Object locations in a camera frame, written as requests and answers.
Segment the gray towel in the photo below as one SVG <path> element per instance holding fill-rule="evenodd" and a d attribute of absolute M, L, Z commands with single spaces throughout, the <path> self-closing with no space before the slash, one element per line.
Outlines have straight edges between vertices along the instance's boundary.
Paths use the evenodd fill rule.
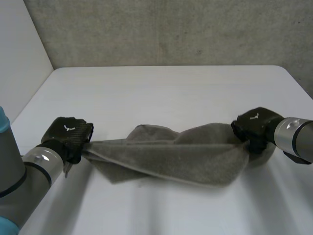
<path fill-rule="evenodd" d="M 249 165 L 265 163 L 275 146 L 249 155 L 228 124 L 211 123 L 181 133 L 153 125 L 137 126 L 126 139 L 94 141 L 84 157 L 112 183 L 146 175 L 201 186 L 223 187 Z"/>

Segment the robotic arm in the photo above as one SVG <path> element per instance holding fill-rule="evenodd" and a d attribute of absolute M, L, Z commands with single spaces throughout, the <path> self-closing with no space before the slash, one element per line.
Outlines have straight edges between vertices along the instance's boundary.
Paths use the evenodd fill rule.
<path fill-rule="evenodd" d="M 10 123 L 0 107 L 0 234 L 17 235 L 52 184 L 81 160 L 93 124 L 59 117 L 42 143 L 21 158 Z"/>
<path fill-rule="evenodd" d="M 250 110 L 231 124 L 248 151 L 262 153 L 272 142 L 299 164 L 313 162 L 313 121 L 288 117 L 265 108 Z M 93 124 L 59 117 L 44 134 L 41 144 L 21 158 L 10 123 L 0 107 L 0 234 L 17 235 L 62 170 L 81 160 L 82 149 L 93 133 Z"/>
<path fill-rule="evenodd" d="M 309 165 L 313 162 L 311 120 L 284 118 L 271 110 L 256 108 L 238 116 L 231 126 L 241 141 L 249 141 L 251 153 L 261 153 L 271 142 L 295 163 Z"/>

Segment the table surface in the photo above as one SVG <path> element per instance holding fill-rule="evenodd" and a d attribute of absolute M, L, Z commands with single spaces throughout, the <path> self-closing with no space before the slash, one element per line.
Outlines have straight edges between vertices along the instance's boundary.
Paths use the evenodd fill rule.
<path fill-rule="evenodd" d="M 313 102 L 277 66 L 62 68 L 12 125 L 22 154 L 56 117 L 93 122 L 94 141 L 125 138 L 139 124 L 175 131 L 230 123 L 263 106 L 313 119 Z M 22 235 L 304 235 L 313 231 L 313 169 L 276 149 L 226 188 L 145 178 L 112 185 L 85 159 L 60 176 Z"/>

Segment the concrete wall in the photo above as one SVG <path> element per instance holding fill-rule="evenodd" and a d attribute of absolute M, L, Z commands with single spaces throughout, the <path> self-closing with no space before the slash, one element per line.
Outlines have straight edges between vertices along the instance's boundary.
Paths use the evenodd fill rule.
<path fill-rule="evenodd" d="M 313 96 L 311 0 L 24 1 L 55 69 L 279 65 Z"/>
<path fill-rule="evenodd" d="M 23 0 L 0 0 L 0 106 L 11 123 L 52 71 Z"/>

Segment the metal cylinder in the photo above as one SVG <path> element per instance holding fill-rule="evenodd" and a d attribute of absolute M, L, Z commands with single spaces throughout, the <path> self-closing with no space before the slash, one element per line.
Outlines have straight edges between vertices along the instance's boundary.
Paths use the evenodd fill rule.
<path fill-rule="evenodd" d="M 37 167 L 46 176 L 50 186 L 63 171 L 62 158 L 49 148 L 35 147 L 23 157 L 23 161 L 25 165 Z"/>
<path fill-rule="evenodd" d="M 0 106 L 0 193 L 18 183 L 25 174 L 10 122 Z"/>
<path fill-rule="evenodd" d="M 294 141 L 296 154 L 313 163 L 313 121 L 306 122 L 296 134 Z"/>
<path fill-rule="evenodd" d="M 274 139 L 284 152 L 313 162 L 313 121 L 288 117 L 277 125 Z"/>
<path fill-rule="evenodd" d="M 34 166 L 26 166 L 27 178 L 16 190 L 0 198 L 0 216 L 20 229 L 49 190 L 46 176 Z"/>

